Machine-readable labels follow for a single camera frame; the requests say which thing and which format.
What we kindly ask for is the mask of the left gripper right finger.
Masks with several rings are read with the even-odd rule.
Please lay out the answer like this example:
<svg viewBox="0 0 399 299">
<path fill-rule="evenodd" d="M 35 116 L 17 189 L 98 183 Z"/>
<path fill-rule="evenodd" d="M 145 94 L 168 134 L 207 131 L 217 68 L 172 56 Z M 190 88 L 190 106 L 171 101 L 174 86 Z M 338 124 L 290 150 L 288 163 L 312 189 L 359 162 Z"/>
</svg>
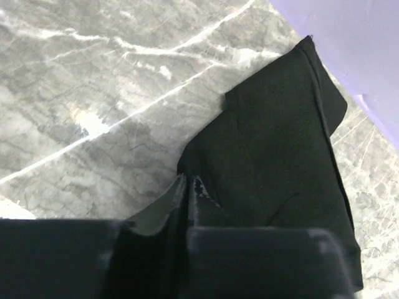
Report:
<svg viewBox="0 0 399 299">
<path fill-rule="evenodd" d="M 320 228 L 227 227 L 200 178 L 190 184 L 185 298 L 354 298 L 362 274 Z"/>
</svg>

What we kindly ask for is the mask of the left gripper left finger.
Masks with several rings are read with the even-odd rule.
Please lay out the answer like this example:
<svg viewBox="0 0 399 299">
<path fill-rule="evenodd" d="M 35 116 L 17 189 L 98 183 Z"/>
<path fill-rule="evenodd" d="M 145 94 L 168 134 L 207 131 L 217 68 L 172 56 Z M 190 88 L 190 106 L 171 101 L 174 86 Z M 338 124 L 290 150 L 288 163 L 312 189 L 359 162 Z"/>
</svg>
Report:
<svg viewBox="0 0 399 299">
<path fill-rule="evenodd" d="M 1 221 L 2 298 L 173 298 L 187 180 L 125 220 Z"/>
</svg>

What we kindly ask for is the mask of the black long sleeve shirt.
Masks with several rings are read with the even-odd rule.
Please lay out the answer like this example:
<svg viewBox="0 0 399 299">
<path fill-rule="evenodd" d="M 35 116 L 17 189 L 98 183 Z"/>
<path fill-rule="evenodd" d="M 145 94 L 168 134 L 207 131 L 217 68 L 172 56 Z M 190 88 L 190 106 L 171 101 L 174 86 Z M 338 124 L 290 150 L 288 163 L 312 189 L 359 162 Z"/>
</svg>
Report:
<svg viewBox="0 0 399 299">
<path fill-rule="evenodd" d="M 225 102 L 224 111 L 186 145 L 178 161 L 176 178 L 185 176 L 187 191 L 173 298 L 185 298 L 194 178 L 223 211 L 222 225 L 325 229 L 340 239 L 362 274 L 349 199 L 330 142 L 347 103 L 312 38 L 232 88 Z"/>
</svg>

